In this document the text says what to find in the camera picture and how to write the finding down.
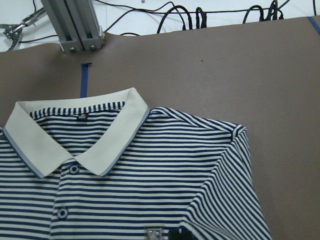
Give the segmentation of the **right gripper clear left finger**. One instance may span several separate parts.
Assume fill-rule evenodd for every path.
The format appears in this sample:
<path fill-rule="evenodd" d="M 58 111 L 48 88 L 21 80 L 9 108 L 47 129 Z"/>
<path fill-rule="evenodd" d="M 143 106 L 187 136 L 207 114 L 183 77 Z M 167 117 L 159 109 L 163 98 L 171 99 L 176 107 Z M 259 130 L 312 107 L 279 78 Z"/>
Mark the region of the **right gripper clear left finger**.
<path fill-rule="evenodd" d="M 164 228 L 162 226 L 146 226 L 144 228 L 144 238 L 146 240 L 162 240 Z"/>

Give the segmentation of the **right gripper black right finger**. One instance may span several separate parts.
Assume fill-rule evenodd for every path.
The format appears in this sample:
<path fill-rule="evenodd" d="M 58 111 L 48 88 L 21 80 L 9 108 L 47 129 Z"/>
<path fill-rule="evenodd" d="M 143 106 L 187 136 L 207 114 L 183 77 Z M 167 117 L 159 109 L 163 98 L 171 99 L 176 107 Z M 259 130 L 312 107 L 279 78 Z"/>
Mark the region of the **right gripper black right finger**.
<path fill-rule="evenodd" d="M 168 240 L 193 240 L 193 233 L 185 229 L 170 230 Z"/>

